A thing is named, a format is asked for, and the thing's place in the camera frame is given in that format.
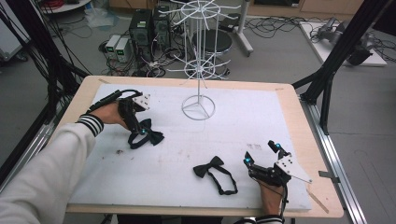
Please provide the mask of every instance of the human hand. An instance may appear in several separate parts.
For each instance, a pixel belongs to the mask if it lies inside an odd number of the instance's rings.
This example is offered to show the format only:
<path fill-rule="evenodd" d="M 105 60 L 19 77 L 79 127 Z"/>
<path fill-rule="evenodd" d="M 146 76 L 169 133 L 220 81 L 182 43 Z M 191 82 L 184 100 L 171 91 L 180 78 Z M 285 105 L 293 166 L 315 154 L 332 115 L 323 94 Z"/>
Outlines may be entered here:
<path fill-rule="evenodd" d="M 95 115 L 105 124 L 119 124 L 125 129 L 128 129 L 125 121 L 121 118 L 121 115 L 119 113 L 118 101 L 115 101 L 108 105 L 103 105 L 93 110 L 90 114 Z"/>
<path fill-rule="evenodd" d="M 258 180 L 262 196 L 262 211 L 265 216 L 279 215 L 279 206 L 283 198 L 283 188 L 268 185 Z"/>

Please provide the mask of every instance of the black bow tie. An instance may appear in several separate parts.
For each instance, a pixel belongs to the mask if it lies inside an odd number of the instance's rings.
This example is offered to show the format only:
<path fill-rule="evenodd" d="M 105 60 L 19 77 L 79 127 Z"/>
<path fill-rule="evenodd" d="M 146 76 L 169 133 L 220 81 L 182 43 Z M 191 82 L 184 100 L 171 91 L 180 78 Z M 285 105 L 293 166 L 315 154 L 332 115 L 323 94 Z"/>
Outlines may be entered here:
<path fill-rule="evenodd" d="M 192 168 L 195 172 L 196 175 L 198 175 L 201 178 L 204 178 L 205 174 L 208 173 L 210 176 L 212 176 L 213 180 L 215 181 L 216 186 L 218 186 L 218 190 L 219 190 L 219 194 L 220 195 L 231 195 L 231 194 L 235 194 L 238 192 L 238 188 L 236 187 L 236 182 L 235 180 L 233 180 L 233 176 L 231 175 L 230 172 L 228 172 L 226 169 L 222 168 L 221 165 L 224 165 L 224 162 L 218 157 L 215 156 L 212 161 L 210 161 L 210 163 L 208 164 L 204 164 L 204 165 L 198 165 L 195 166 L 194 168 Z M 223 190 L 221 188 L 221 185 L 219 183 L 219 181 L 215 178 L 215 176 L 210 173 L 209 169 L 210 168 L 215 168 L 216 170 L 224 173 L 225 175 L 229 175 L 231 178 L 231 181 L 233 181 L 233 187 L 234 190 Z"/>
<path fill-rule="evenodd" d="M 193 170 L 194 170 L 196 175 L 198 175 L 201 178 L 204 178 L 204 176 L 205 176 L 205 174 L 206 174 L 208 169 L 210 169 L 210 168 L 212 168 L 214 166 L 221 166 L 221 165 L 224 165 L 224 162 L 218 156 L 215 156 L 212 159 L 212 161 L 210 161 L 210 163 L 204 164 L 204 165 L 195 166 L 193 168 Z"/>
<path fill-rule="evenodd" d="M 137 143 L 134 143 L 134 139 L 138 136 L 138 133 L 131 133 L 128 139 L 128 143 L 131 146 L 131 149 L 137 149 L 143 146 L 147 141 L 154 146 L 159 144 L 163 140 L 163 134 L 160 132 L 154 132 L 151 130 L 151 119 L 144 119 L 140 123 L 142 129 L 145 130 L 146 136 Z"/>

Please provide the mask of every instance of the striped sleeve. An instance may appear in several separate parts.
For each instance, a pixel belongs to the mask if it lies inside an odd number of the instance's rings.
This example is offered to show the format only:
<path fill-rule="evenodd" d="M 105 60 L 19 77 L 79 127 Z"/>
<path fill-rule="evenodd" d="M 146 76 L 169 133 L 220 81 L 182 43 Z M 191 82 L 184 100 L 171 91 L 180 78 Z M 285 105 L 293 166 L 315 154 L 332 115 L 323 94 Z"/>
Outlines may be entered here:
<path fill-rule="evenodd" d="M 269 216 L 264 216 L 264 217 L 257 217 L 256 218 L 256 223 L 257 224 L 278 224 L 278 223 L 283 223 L 282 217 L 277 216 L 277 215 L 269 215 Z"/>
<path fill-rule="evenodd" d="M 77 121 L 77 123 L 82 123 L 85 126 L 87 126 L 91 132 L 93 133 L 93 136 L 97 136 L 105 127 L 103 122 L 96 117 L 95 115 L 92 114 L 84 114 L 81 115 Z"/>

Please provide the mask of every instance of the metal stand base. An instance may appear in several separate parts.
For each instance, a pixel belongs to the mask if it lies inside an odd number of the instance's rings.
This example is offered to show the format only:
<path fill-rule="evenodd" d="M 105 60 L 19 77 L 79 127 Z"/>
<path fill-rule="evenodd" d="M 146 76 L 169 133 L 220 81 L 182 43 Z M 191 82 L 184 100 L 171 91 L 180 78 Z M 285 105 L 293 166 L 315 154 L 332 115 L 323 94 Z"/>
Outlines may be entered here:
<path fill-rule="evenodd" d="M 234 27 L 234 31 L 236 33 L 236 38 L 239 40 L 240 45 L 245 49 L 245 52 L 247 53 L 247 56 L 250 56 L 250 53 L 253 52 L 253 47 L 248 43 L 247 38 L 244 35 L 244 26 L 245 26 L 245 20 L 247 18 L 248 14 L 248 5 L 249 5 L 250 0 L 244 0 L 242 3 L 242 9 L 241 9 L 241 20 L 239 21 L 239 26 Z"/>
<path fill-rule="evenodd" d="M 251 47 L 250 43 L 248 42 L 247 38 L 245 37 L 244 33 L 239 33 L 238 32 L 238 27 L 235 26 L 234 31 L 236 33 L 236 37 L 239 40 L 239 44 L 243 47 L 245 53 L 247 56 L 250 56 L 250 53 L 253 52 L 253 47 Z"/>
<path fill-rule="evenodd" d="M 190 119 L 204 120 L 215 114 L 216 105 L 207 96 L 193 95 L 183 102 L 181 110 Z"/>

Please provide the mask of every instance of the wooden board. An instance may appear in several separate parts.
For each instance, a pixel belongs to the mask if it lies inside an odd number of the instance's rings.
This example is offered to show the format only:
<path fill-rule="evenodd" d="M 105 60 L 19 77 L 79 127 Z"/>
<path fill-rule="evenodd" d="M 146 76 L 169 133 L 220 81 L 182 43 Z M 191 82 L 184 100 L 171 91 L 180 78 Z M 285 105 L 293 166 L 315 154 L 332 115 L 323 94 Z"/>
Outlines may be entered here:
<path fill-rule="evenodd" d="M 97 90 L 102 84 L 150 85 L 158 87 L 195 88 L 197 82 L 172 78 L 144 78 L 144 77 L 103 77 L 90 76 L 84 78 L 73 101 L 64 113 L 58 127 L 67 122 L 75 122 L 79 115 L 85 113 L 92 104 Z M 318 145 L 309 127 L 304 111 L 300 105 L 294 88 L 290 84 L 236 82 L 207 80 L 206 86 L 228 90 L 254 90 L 275 92 L 282 108 L 283 117 L 287 123 L 290 141 L 295 148 L 299 163 L 313 179 L 312 184 L 305 184 L 312 209 L 296 212 L 287 211 L 286 217 L 341 217 L 344 210 L 340 204 L 333 183 L 329 178 L 318 175 L 318 171 L 327 171 L 321 158 Z M 166 207 L 166 206 L 137 206 L 116 204 L 88 204 L 70 203 L 67 212 L 71 213 L 101 213 L 101 214 L 142 214 L 142 215 L 177 215 L 177 216 L 231 216 L 258 217 L 261 209 L 247 208 L 213 208 L 213 207 Z"/>

